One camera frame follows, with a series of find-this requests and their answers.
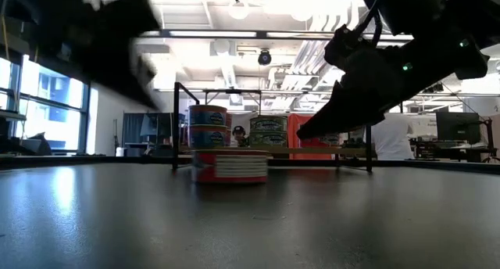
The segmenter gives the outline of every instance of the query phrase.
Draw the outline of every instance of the table surface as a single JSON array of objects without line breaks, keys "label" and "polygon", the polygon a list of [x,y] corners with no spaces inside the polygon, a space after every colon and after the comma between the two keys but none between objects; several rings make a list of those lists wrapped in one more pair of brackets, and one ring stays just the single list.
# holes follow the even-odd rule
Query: table surface
[{"label": "table surface", "polygon": [[500,178],[128,163],[0,172],[0,268],[499,268]]}]

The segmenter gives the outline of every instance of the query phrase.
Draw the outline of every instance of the red partition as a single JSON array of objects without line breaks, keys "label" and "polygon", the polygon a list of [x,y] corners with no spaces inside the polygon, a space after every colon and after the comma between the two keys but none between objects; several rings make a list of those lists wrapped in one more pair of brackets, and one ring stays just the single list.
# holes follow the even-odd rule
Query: red partition
[{"label": "red partition", "polygon": [[[312,115],[291,114],[288,116],[288,148],[300,148],[297,130],[305,124]],[[330,154],[291,154],[290,160],[331,160]]]}]

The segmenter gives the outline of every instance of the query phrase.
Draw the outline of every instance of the window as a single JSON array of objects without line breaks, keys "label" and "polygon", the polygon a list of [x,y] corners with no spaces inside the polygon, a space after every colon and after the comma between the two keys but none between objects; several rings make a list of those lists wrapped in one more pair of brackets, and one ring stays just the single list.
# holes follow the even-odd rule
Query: window
[{"label": "window", "polygon": [[20,113],[27,121],[24,127],[23,122],[18,122],[16,137],[44,132],[51,149],[78,149],[80,112],[21,99]]},{"label": "window", "polygon": [[11,62],[0,58],[0,88],[10,87]]},{"label": "window", "polygon": [[21,93],[80,108],[83,91],[80,81],[33,63],[24,56]]},{"label": "window", "polygon": [[0,109],[7,109],[7,94],[0,92]]}]

